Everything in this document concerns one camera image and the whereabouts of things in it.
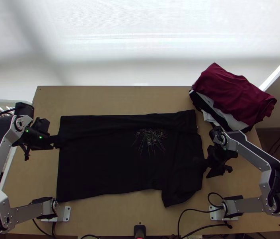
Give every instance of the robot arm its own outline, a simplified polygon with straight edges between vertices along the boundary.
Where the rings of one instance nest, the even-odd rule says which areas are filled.
[[[0,177],[12,146],[21,146],[25,151],[25,160],[28,159],[30,150],[53,149],[47,143],[50,138],[47,133],[49,122],[37,118],[30,127],[33,115],[34,108],[31,105],[17,103],[14,115],[0,117]],[[29,205],[11,208],[8,196],[0,190],[0,233],[7,233],[16,224],[33,218],[68,221],[69,215],[70,207],[60,207],[52,197],[36,199]]]
[[[217,148],[217,154],[231,155],[237,152],[262,172],[259,182],[262,195],[246,199],[242,196],[224,198],[224,211],[213,213],[212,220],[232,219],[245,212],[266,212],[269,215],[280,216],[280,161],[248,142],[240,131],[223,132],[220,127],[216,127],[210,132],[210,137]],[[211,170],[213,175],[217,176],[223,174],[223,170],[227,170],[227,159],[219,162],[216,155],[209,156],[209,160],[215,159],[216,167]]]

